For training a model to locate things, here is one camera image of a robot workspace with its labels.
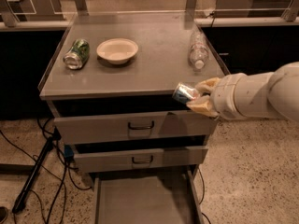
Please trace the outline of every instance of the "green can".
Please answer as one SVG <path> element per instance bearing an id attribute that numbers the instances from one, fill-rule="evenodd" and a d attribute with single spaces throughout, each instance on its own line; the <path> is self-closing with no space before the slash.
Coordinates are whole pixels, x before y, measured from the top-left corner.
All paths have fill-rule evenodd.
<path id="1" fill-rule="evenodd" d="M 90 57 L 90 45 L 84 39 L 74 41 L 71 49 L 64 56 L 64 63 L 71 70 L 79 70 Z"/>

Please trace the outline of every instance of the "bowl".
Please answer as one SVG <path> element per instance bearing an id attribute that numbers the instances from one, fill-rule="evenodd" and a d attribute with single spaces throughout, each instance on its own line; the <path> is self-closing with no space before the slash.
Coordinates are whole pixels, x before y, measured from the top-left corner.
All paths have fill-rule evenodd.
<path id="1" fill-rule="evenodd" d="M 138 45 L 136 42 L 123 38 L 104 41 L 96 49 L 99 57 L 112 64 L 127 63 L 137 52 Z"/>

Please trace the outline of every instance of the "drawer handle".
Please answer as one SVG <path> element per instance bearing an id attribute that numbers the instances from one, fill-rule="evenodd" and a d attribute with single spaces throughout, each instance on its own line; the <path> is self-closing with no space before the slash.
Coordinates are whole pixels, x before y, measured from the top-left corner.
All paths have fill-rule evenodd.
<path id="1" fill-rule="evenodd" d="M 153 162 L 153 156 L 150 155 L 150 160 L 149 161 L 135 161 L 135 158 L 132 157 L 132 163 L 134 164 L 149 164 Z"/>
<path id="2" fill-rule="evenodd" d="M 130 130 L 150 130 L 150 129 L 152 129 L 154 126 L 155 126 L 155 122 L 154 122 L 154 121 L 152 121 L 152 122 L 151 122 L 151 125 L 149 125 L 149 126 L 132 126 L 132 125 L 131 125 L 131 122 L 128 123 L 128 128 L 129 128 Z"/>

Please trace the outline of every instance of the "soda can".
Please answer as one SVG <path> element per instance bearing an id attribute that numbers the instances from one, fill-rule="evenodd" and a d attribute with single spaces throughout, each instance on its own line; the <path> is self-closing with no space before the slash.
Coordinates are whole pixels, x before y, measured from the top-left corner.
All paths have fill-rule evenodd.
<path id="1" fill-rule="evenodd" d="M 186 83 L 179 82 L 172 97 L 186 105 L 187 102 L 195 100 L 198 94 L 199 93 L 196 88 Z"/>
<path id="2" fill-rule="evenodd" d="M 64 56 L 64 63 L 71 70 L 78 70 L 83 67 L 90 56 L 90 45 L 84 39 L 74 41 L 70 50 Z"/>

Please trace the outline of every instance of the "white robotic arm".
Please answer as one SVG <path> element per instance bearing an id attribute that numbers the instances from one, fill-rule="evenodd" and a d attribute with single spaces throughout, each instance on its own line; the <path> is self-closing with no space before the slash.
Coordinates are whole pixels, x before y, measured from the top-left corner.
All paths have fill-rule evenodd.
<path id="1" fill-rule="evenodd" d="M 187 103 L 194 112 L 225 119 L 299 122 L 299 63 L 286 64 L 276 72 L 252 76 L 238 73 L 210 80 L 215 82 L 208 88 L 209 80 L 196 85 L 201 97 Z"/>

